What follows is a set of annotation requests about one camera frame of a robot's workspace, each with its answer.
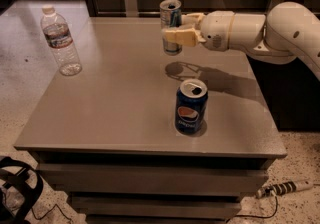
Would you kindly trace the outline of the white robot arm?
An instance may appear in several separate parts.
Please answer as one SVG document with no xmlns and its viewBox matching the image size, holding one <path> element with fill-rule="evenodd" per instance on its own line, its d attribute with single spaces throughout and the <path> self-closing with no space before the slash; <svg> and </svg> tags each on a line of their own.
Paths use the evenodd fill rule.
<svg viewBox="0 0 320 224">
<path fill-rule="evenodd" d="M 320 80 L 320 20 L 295 2 L 282 2 L 266 14 L 187 14 L 180 26 L 164 28 L 162 35 L 170 43 L 201 44 L 211 51 L 239 50 L 271 64 L 300 59 Z"/>
</svg>

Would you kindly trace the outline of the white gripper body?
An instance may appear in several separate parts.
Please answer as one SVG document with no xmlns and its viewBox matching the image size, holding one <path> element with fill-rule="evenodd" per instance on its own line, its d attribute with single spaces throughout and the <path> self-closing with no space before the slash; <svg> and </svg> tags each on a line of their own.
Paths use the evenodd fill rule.
<svg viewBox="0 0 320 224">
<path fill-rule="evenodd" d="M 226 51 L 228 49 L 231 23 L 235 13 L 232 11 L 214 11 L 206 15 L 200 27 L 204 38 L 202 45 L 212 51 Z"/>
</svg>

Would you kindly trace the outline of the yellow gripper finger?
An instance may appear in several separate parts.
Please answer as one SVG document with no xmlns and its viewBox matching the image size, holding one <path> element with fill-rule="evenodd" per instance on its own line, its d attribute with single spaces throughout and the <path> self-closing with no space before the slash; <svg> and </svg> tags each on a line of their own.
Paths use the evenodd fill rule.
<svg viewBox="0 0 320 224">
<path fill-rule="evenodd" d="M 204 13 L 190 13 L 182 16 L 182 24 L 183 25 L 191 25 L 195 28 L 199 28 L 201 26 L 201 22 L 204 19 Z"/>
<path fill-rule="evenodd" d="M 206 39 L 201 36 L 200 31 L 196 30 L 194 27 L 164 28 L 162 30 L 162 37 L 170 43 L 176 43 L 188 47 L 195 47 L 198 44 L 206 42 Z"/>
</svg>

